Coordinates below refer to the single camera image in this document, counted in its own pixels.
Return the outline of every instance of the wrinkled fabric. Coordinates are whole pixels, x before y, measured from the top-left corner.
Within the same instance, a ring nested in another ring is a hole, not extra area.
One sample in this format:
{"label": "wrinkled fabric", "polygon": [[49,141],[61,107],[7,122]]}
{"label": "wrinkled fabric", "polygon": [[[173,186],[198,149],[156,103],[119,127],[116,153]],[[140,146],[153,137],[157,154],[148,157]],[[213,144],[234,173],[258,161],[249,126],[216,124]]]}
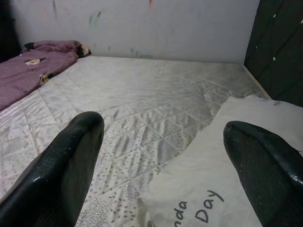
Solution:
{"label": "wrinkled fabric", "polygon": [[89,56],[0,112],[0,197],[84,111],[105,121],[76,227],[137,227],[136,198],[229,96],[263,96],[243,66]]}
{"label": "wrinkled fabric", "polygon": [[[56,75],[77,61],[77,41],[41,41],[33,49],[23,48],[20,56],[0,64],[0,110],[25,97],[41,86],[50,75]],[[26,62],[42,59],[40,63]]]}
{"label": "wrinkled fabric", "polygon": [[212,123],[168,163],[140,196],[140,226],[147,227],[145,222],[151,218],[153,227],[262,227],[226,153],[224,127],[230,121],[247,122],[277,134],[303,151],[302,116],[303,108],[289,103],[255,96],[230,97]]}

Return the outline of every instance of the pink blanket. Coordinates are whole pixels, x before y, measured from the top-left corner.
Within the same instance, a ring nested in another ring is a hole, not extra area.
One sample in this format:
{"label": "pink blanket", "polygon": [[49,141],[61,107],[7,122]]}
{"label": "pink blanket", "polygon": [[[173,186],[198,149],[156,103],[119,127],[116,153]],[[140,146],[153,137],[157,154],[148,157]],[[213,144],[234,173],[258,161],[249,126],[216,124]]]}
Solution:
{"label": "pink blanket", "polygon": [[26,44],[20,56],[0,63],[0,111],[62,72],[83,49],[77,41],[41,41]]}

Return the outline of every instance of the tufted headboard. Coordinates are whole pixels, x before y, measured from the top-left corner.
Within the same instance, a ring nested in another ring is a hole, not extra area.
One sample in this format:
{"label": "tufted headboard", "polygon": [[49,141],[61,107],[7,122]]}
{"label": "tufted headboard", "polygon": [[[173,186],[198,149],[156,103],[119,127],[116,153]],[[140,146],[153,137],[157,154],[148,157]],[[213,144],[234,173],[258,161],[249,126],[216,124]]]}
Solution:
{"label": "tufted headboard", "polygon": [[303,106],[303,0],[261,0],[245,66],[273,99]]}

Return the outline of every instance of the white quilted mattress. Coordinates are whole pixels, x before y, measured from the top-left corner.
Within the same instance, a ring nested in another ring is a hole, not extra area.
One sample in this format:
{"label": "white quilted mattress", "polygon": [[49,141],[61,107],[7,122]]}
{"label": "white quilted mattress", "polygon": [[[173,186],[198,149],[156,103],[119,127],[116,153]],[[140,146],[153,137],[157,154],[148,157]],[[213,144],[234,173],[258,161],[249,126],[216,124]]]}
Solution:
{"label": "white quilted mattress", "polygon": [[229,96],[264,95],[241,65],[87,57],[0,112],[0,197],[65,125],[99,112],[105,136],[78,227],[135,227],[136,198]]}

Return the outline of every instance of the white pillow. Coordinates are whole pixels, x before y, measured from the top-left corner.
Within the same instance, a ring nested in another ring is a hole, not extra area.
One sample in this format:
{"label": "white pillow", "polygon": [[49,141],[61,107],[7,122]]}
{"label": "white pillow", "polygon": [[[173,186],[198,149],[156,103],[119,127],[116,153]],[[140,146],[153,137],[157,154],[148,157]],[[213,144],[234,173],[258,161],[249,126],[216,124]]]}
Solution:
{"label": "white pillow", "polygon": [[223,145],[223,129],[229,121],[260,126],[303,150],[303,108],[255,96],[230,97],[213,122],[140,196],[141,226],[262,226]]}

